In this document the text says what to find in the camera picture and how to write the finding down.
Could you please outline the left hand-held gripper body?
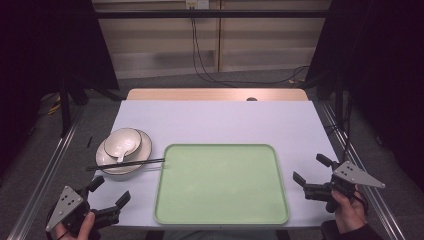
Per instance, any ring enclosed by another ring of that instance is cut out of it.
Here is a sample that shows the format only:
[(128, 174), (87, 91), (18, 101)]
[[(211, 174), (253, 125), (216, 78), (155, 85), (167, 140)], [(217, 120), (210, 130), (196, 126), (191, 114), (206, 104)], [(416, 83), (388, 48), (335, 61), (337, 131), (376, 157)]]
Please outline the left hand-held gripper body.
[(90, 207), (88, 194), (95, 190), (96, 187), (74, 190), (70, 186), (65, 186), (48, 217), (45, 230), (50, 233), (61, 223), (71, 235), (78, 235), (88, 212), (95, 214), (95, 223), (91, 235), (97, 235), (99, 229), (117, 224), (120, 214), (119, 206), (115, 205), (102, 210), (95, 210)]

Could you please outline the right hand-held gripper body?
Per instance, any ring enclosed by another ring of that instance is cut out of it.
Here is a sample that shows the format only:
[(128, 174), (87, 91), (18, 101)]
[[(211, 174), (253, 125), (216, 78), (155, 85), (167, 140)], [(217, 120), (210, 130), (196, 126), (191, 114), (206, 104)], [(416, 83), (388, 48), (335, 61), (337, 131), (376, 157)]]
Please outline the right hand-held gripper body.
[(307, 200), (316, 200), (326, 202), (326, 211), (334, 213), (339, 204), (333, 199), (331, 192), (336, 190), (348, 199), (358, 200), (364, 208), (368, 207), (368, 203), (360, 200), (355, 193), (357, 185), (371, 186), (377, 188), (385, 188), (386, 185), (357, 167), (350, 161), (338, 163), (333, 161), (332, 175), (329, 182), (324, 184), (308, 184), (306, 182), (303, 187), (305, 198)]

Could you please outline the person's left hand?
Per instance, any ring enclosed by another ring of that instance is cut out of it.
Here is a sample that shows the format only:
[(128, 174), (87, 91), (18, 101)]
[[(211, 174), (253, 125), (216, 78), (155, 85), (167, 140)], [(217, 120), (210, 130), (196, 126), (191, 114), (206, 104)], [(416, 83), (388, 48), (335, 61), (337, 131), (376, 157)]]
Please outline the person's left hand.
[(72, 234), (68, 232), (66, 227), (63, 224), (59, 223), (55, 227), (56, 240), (89, 240), (90, 231), (94, 226), (94, 222), (95, 214), (89, 212), (81, 225), (77, 237), (73, 237)]

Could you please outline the person's right hand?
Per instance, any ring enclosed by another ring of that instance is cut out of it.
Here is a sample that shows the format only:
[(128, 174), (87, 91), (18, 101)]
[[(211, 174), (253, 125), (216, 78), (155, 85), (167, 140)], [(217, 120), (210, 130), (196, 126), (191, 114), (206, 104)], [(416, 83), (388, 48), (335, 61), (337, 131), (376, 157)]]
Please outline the person's right hand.
[(342, 193), (333, 190), (333, 199), (339, 204), (335, 211), (335, 219), (338, 231), (341, 234), (358, 230), (366, 225), (364, 208), (358, 201), (351, 202)]

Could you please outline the white ceramic spoon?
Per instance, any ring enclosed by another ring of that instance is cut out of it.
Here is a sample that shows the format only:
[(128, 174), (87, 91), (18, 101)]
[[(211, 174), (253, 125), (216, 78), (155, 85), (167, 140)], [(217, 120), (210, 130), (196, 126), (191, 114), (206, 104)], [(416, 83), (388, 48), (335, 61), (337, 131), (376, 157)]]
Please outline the white ceramic spoon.
[(122, 163), (126, 156), (132, 154), (134, 151), (137, 150), (139, 145), (140, 142), (135, 140), (123, 140), (121, 143), (119, 143), (115, 151), (115, 155), (117, 156), (117, 162)]

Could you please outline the white bowl with dark rim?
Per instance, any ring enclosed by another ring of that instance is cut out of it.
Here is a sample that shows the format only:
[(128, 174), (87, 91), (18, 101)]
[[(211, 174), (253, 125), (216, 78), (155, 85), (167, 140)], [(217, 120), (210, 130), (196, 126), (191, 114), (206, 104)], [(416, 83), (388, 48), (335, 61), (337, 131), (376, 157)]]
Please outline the white bowl with dark rim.
[(140, 133), (132, 128), (121, 128), (114, 132), (112, 132), (105, 140), (104, 142), (104, 150), (105, 152), (111, 156), (117, 159), (117, 156), (115, 155), (116, 147), (119, 143), (121, 143), (123, 140), (135, 140), (139, 141), (140, 145), (142, 143), (142, 138)]

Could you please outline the white plate with dark rim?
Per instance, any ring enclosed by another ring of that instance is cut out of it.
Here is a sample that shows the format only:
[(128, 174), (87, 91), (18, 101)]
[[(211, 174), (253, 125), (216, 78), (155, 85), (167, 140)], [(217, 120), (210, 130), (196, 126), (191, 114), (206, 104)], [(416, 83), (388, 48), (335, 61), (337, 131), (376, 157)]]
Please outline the white plate with dark rim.
[[(152, 152), (152, 141), (150, 137), (143, 131), (138, 130), (138, 133), (141, 136), (140, 145), (135, 149), (135, 151), (124, 157), (124, 162), (134, 162), (134, 161), (143, 161), (147, 160)], [(103, 140), (100, 146), (97, 149), (95, 162), (98, 166), (115, 164), (117, 162), (116, 157), (110, 156), (105, 151), (105, 140)], [(135, 166), (125, 166), (112, 169), (104, 169), (104, 172), (111, 175), (123, 175), (134, 172), (141, 168), (141, 165)]]

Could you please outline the light green tray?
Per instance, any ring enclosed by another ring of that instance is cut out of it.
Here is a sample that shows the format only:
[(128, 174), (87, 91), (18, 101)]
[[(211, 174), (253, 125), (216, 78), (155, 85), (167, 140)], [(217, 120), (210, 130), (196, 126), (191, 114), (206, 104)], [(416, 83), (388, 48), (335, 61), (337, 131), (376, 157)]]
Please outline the light green tray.
[(289, 218), (275, 150), (267, 144), (173, 144), (155, 218), (169, 225), (275, 225)]

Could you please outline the white table mat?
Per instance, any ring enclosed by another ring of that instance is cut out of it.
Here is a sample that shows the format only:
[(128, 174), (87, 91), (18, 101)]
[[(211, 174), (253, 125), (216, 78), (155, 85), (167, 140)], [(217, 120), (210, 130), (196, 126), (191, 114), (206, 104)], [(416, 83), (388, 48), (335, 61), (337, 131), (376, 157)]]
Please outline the white table mat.
[[(324, 183), (331, 172), (315, 157), (334, 157), (315, 106), (310, 101), (125, 101), (114, 126), (145, 131), (152, 140), (152, 164), (129, 175), (107, 176), (89, 198), (94, 208), (111, 205), (124, 191), (131, 194), (120, 223), (143, 229), (278, 229), (317, 227), (332, 219), (322, 202), (307, 200), (292, 179)], [(164, 152), (173, 144), (267, 144), (274, 148), (284, 184), (289, 218), (275, 225), (169, 225), (155, 218)]]

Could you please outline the black curtain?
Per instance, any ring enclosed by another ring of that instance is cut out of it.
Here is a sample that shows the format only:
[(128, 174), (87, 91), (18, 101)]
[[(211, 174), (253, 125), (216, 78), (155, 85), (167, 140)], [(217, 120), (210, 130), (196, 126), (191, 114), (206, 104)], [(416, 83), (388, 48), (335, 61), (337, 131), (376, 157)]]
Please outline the black curtain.
[(0, 0), (0, 176), (35, 124), (41, 98), (119, 88), (92, 0)]
[(424, 0), (331, 0), (306, 81), (341, 83), (424, 191)]

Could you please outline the metal floor rail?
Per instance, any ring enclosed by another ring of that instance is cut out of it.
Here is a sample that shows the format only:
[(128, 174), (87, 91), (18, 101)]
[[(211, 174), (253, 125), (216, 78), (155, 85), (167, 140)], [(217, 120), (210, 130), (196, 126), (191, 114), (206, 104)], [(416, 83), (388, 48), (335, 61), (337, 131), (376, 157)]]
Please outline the metal floor rail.
[(59, 138), (55, 150), (49, 159), (49, 162), (45, 166), (40, 179), (35, 185), (34, 191), (32, 192), (28, 202), (23, 208), (16, 223), (14, 224), (10, 234), (7, 237), (7, 240), (26, 239), (37, 212), (39, 211), (44, 201), (46, 192), (51, 185), (52, 179), (55, 176), (57, 169), (59, 168), (59, 165), (68, 149), (70, 142), (73, 139), (76, 128), (85, 109), (86, 107), (82, 106), (75, 110), (75, 115), (71, 118), (71, 123), (68, 129), (65, 131), (65, 134)]
[[(336, 124), (336, 114), (328, 103), (322, 103), (322, 109), (329, 123), (333, 127), (333, 132), (337, 136), (338, 142), (343, 148), (343, 153), (347, 159), (358, 166), (361, 170), (367, 172), (365, 165), (359, 157), (354, 145), (349, 142), (347, 133)], [(386, 204), (383, 196), (380, 194), (380, 189), (376, 187), (363, 187), (369, 204), (372, 206), (378, 216), (382, 226), (385, 229), (390, 240), (406, 240), (400, 226), (397, 223), (395, 216)]]

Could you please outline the black stand post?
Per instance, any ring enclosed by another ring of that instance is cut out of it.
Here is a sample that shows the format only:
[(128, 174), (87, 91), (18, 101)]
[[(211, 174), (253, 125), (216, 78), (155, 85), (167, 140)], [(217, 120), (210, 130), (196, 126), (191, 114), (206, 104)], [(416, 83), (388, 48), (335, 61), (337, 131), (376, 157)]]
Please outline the black stand post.
[(62, 115), (62, 133), (61, 136), (65, 137), (71, 126), (71, 116), (69, 108), (69, 95), (66, 88), (66, 80), (62, 79), (60, 86), (60, 106)]

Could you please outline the black horizontal frame bar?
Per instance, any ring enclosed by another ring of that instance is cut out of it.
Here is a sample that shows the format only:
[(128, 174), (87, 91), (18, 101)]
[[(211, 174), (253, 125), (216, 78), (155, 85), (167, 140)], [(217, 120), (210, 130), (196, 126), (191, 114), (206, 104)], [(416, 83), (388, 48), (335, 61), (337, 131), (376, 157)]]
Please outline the black horizontal frame bar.
[(146, 18), (326, 18), (328, 10), (144, 10), (96, 11), (99, 19)]

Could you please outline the white wall socket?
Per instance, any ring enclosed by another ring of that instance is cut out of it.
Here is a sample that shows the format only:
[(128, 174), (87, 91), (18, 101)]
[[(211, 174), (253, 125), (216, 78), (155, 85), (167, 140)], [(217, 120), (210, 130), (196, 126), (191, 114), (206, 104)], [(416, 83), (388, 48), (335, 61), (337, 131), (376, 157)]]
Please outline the white wall socket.
[(186, 0), (187, 9), (208, 10), (210, 7), (209, 0)]

